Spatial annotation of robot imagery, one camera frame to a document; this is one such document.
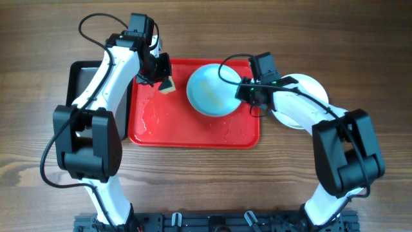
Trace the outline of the green yellow sponge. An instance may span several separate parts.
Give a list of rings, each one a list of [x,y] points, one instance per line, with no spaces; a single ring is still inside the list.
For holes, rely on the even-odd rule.
[[[159,85],[158,91],[162,94],[168,94],[176,90],[172,76],[165,78]]]

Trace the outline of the light blue plate top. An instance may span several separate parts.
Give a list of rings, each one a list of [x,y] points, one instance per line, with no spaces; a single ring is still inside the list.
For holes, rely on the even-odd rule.
[[[206,64],[196,69],[187,82],[187,98],[192,107],[209,117],[226,116],[240,106],[235,98],[238,85],[222,81],[218,75],[220,64]]]

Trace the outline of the white plate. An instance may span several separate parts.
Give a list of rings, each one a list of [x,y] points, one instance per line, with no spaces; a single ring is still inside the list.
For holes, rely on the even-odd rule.
[[[314,78],[293,73],[276,81],[288,91],[275,91],[272,94],[275,118],[285,126],[306,130],[312,133],[312,126],[321,121],[331,121],[333,116],[327,112],[329,104],[326,90]]]

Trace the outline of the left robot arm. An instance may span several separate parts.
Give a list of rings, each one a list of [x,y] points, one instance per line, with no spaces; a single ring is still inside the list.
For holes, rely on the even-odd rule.
[[[153,85],[171,79],[171,62],[159,35],[113,34],[85,90],[53,113],[57,163],[88,192],[97,210],[96,231],[141,231],[118,177],[122,139],[115,120],[131,81]]]

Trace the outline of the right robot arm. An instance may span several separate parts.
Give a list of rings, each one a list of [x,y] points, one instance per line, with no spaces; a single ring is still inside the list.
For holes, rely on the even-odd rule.
[[[303,210],[313,229],[331,224],[351,199],[368,197],[371,184],[384,175],[377,136],[364,110],[332,106],[292,75],[267,84],[244,78],[236,98],[286,115],[312,136],[319,185]]]

